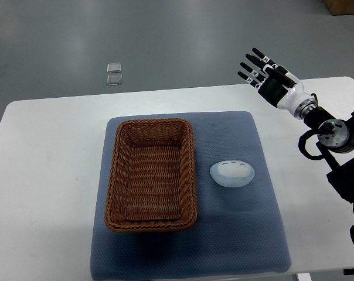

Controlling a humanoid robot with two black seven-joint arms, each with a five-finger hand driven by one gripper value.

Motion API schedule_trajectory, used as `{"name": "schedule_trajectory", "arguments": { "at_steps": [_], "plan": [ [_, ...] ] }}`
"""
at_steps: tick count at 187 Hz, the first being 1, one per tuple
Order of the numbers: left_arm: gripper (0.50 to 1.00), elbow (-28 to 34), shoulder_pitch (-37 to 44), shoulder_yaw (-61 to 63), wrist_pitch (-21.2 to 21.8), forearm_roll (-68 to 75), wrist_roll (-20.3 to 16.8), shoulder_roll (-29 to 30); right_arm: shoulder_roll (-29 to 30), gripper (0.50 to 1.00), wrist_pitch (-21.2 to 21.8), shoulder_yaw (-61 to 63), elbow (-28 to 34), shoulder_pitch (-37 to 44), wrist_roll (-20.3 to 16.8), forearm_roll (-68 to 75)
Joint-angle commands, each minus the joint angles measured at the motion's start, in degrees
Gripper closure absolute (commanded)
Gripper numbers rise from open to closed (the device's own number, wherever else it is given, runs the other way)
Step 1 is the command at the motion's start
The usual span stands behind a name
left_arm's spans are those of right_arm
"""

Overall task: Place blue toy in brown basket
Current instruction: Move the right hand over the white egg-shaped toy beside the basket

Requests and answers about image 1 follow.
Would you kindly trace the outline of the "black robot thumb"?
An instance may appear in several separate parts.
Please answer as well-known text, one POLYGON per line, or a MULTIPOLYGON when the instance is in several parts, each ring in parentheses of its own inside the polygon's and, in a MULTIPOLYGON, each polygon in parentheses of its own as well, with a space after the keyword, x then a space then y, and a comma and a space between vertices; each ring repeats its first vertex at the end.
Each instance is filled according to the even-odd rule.
POLYGON ((285 87, 294 87, 297 84, 293 79, 286 75, 287 71, 282 66, 273 68, 269 64, 266 64, 263 68, 263 71, 267 73, 270 78, 275 79, 285 87))

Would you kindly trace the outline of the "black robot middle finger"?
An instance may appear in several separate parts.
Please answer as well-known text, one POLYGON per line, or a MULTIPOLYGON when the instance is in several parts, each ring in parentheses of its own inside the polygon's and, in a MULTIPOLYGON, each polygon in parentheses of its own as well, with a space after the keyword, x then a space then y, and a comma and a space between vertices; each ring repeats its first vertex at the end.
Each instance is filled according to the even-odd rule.
POLYGON ((263 61, 261 61, 257 56, 251 55, 251 54, 246 54, 245 57, 253 63, 255 66, 257 66, 260 70, 265 70, 266 68, 270 68, 271 65, 265 64, 263 61))

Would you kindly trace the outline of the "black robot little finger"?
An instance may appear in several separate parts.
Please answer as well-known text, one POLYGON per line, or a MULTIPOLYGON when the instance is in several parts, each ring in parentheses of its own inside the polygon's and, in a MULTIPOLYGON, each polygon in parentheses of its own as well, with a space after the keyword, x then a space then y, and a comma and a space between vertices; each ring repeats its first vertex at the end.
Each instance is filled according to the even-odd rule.
POLYGON ((244 74, 242 71, 238 71, 237 75, 241 77, 243 80, 245 80, 248 84, 250 84, 254 88, 260 88, 262 86, 262 83, 256 81, 253 78, 250 78, 248 75, 244 74))

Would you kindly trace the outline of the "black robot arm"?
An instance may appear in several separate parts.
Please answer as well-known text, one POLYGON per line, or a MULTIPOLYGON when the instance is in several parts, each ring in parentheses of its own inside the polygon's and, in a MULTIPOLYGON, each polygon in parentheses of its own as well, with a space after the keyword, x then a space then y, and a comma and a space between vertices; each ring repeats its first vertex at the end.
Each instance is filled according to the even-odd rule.
MULTIPOLYGON (((354 157, 340 164, 336 153, 354 150, 354 112, 347 120, 335 118, 319 106, 318 97, 307 93, 303 82, 282 65, 276 64, 256 48, 246 58, 252 66, 242 62, 246 70, 238 75, 247 81, 272 106, 285 109, 309 128, 298 141, 299 151, 309 160, 326 161, 331 171, 326 178, 340 198, 352 206, 354 217, 354 157)), ((354 247, 354 224, 350 226, 350 240, 354 247)))

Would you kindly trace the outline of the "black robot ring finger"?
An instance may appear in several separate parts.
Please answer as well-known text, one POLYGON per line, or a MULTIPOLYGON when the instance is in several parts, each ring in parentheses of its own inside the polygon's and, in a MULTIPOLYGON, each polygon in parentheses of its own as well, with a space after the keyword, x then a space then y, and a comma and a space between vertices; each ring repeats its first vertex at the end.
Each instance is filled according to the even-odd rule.
POLYGON ((258 80, 265 80, 266 79, 266 77, 264 75, 262 75, 261 73, 257 72, 256 70, 252 69, 246 63, 241 62, 240 65, 242 66, 242 68, 244 68, 248 73, 250 73, 256 79, 258 79, 258 80))

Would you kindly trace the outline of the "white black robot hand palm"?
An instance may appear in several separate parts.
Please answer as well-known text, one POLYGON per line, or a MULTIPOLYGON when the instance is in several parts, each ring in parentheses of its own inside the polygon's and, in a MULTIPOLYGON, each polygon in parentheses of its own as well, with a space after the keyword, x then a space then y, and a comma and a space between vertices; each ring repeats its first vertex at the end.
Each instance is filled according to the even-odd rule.
POLYGON ((291 73, 287 77, 295 82, 287 88, 274 78, 267 78, 258 93, 272 106, 287 110, 296 119, 304 119, 306 114, 315 108, 315 98, 307 94, 302 82, 291 73))

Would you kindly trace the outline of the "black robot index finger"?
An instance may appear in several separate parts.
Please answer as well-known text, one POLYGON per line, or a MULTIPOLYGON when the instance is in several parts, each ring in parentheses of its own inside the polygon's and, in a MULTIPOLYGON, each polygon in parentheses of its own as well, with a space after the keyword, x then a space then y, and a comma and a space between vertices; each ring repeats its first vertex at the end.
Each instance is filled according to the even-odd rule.
POLYGON ((277 66, 277 64, 273 60, 271 60, 269 57, 267 57, 265 54, 259 51, 259 49, 253 47, 252 52, 265 64, 269 64, 271 66, 277 66))

